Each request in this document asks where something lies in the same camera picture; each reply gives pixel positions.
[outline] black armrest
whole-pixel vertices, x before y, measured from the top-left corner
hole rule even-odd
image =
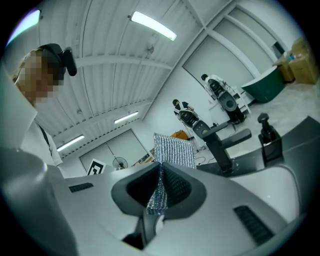
[[[249,129],[244,129],[242,131],[239,131],[235,135],[230,136],[229,138],[225,138],[221,141],[222,148],[228,149],[231,148],[234,145],[237,145],[241,142],[246,141],[247,139],[250,139],[252,137],[251,131]]]
[[[222,130],[223,128],[226,128],[227,126],[228,126],[228,123],[227,123],[227,122],[224,122],[224,123],[222,123],[222,124],[220,124],[220,125],[212,128],[212,129],[210,129],[208,132],[206,132],[206,133],[203,135],[202,139],[203,139],[205,142],[208,142],[208,141],[210,140],[210,137],[211,137],[212,134],[215,134],[216,132]]]

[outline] black hair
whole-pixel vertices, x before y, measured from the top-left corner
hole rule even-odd
[[[201,76],[201,79],[203,80],[203,81],[206,81],[206,78],[208,77],[208,75],[207,74],[203,74],[202,76]]]
[[[172,104],[175,106],[177,102],[179,102],[179,100],[174,99],[174,100],[172,101]]]

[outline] fluorescent light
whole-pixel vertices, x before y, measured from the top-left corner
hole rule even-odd
[[[66,143],[66,144],[58,147],[56,150],[57,150],[58,152],[60,152],[61,150],[64,150],[66,147],[69,147],[70,145],[72,145],[73,143],[76,143],[77,141],[82,140],[84,137],[85,137],[85,136],[80,135],[80,136],[74,138],[73,140],[69,141],[68,143]]]
[[[23,20],[19,23],[19,25],[15,28],[12,35],[10,36],[6,46],[15,39],[19,34],[23,31],[27,30],[28,28],[32,27],[33,25],[37,24],[39,21],[40,11],[34,10],[30,12],[27,16],[23,18]]]
[[[142,14],[141,12],[135,11],[130,18],[133,22],[140,23],[145,25],[146,27],[153,29],[160,34],[164,35],[165,37],[169,38],[170,40],[174,41],[177,37],[175,33],[173,33],[169,28],[162,25],[158,21],[150,18],[147,15]]]
[[[137,111],[137,112],[134,112],[134,113],[132,113],[132,114],[129,114],[129,115],[125,116],[125,117],[121,117],[121,118],[119,118],[119,119],[117,119],[117,120],[114,120],[114,123],[117,124],[117,123],[119,123],[119,122],[121,122],[121,121],[123,121],[123,120],[126,120],[126,119],[128,119],[128,118],[131,118],[131,117],[137,115],[138,113],[139,113],[139,112]]]

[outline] black headset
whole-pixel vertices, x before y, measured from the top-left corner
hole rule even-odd
[[[48,57],[48,61],[51,64],[57,64],[59,69],[59,80],[64,79],[66,70],[68,70],[69,75],[72,77],[77,74],[77,66],[71,47],[62,50],[58,44],[48,43],[39,48],[43,50],[42,55]]]

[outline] white ceiling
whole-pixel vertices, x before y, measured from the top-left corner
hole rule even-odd
[[[64,86],[37,106],[36,120],[56,146],[83,134],[84,139],[60,152],[65,157],[117,128],[141,119],[168,74],[204,23],[227,0],[47,0],[37,26],[12,41],[4,56],[9,72],[31,49],[57,43],[71,47],[77,75],[66,73]],[[177,34],[158,35],[147,55],[153,30],[131,22],[139,11]],[[139,111],[127,122],[114,120]]]

